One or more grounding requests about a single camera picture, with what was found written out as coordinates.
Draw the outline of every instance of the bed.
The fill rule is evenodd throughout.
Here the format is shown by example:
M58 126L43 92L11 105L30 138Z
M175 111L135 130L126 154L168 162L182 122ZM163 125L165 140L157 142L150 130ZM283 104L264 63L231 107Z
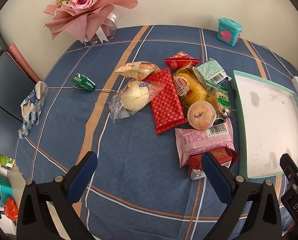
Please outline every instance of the bed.
M228 75L239 70L295 91L290 75L270 51L243 39L230 47L216 37L216 32L206 29L154 25L119 29L109 43L85 46L75 42L45 79L49 94L39 124L17 142L16 163L24 178L36 183L51 181L92 150L99 164L79 210L92 235L101 240L203 239L226 205L208 179L192 181L187 168L179 168L174 128L157 136L150 105L113 125L108 101L128 81L113 73L117 66L134 60L164 69L163 59L179 51L202 62L213 58ZM281 60L298 75L288 61ZM76 73L94 81L97 90L74 87L71 79ZM234 146L239 153L233 92L228 80L222 85L229 90ZM237 175L239 163L230 170ZM248 180L261 183L265 179L275 186L285 231L291 219L280 198L287 180L284 175ZM239 234L249 208L250 203L231 238Z

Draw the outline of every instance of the blue gripper pad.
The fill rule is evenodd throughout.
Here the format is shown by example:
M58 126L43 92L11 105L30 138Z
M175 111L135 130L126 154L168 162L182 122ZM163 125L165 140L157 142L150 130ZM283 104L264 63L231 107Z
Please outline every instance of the blue gripper pad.
M90 155L90 157L84 162L72 182L70 183L68 187L68 193L67 193L67 200L68 203L73 204L77 203L84 190L86 189L92 174L96 170L98 165L98 158L97 154L94 152Z
M202 155L201 164L219 200L227 205L231 203L232 188L207 154Z

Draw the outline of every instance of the white tray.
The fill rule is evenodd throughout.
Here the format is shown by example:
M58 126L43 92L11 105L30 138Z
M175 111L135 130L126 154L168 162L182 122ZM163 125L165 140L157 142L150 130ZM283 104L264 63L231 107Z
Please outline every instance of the white tray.
M298 166L298 97L290 89L234 71L240 137L240 171L248 178L282 174L279 160L288 153Z

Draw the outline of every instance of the green snack package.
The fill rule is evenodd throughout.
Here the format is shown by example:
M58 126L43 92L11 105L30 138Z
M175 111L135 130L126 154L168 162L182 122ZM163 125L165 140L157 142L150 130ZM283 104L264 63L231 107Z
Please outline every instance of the green snack package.
M228 89L209 81L205 81L205 83L209 86L206 90L208 95L205 101L209 102L215 109L217 113L215 123L219 123L228 118L231 113Z
M79 87L93 92L96 90L96 84L92 82L88 77L81 75L79 73L71 80L71 82L77 84Z
M219 84L226 78L229 78L220 64L211 58L209 61L195 67L193 72L198 79L202 77L206 81L210 81L214 84Z

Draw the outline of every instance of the teal toy box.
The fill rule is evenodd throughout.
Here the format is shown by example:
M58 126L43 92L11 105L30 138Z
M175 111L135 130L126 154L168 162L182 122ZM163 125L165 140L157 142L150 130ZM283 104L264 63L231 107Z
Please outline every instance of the teal toy box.
M241 24L228 18L221 18L219 20L218 40L234 47L240 38L241 31Z

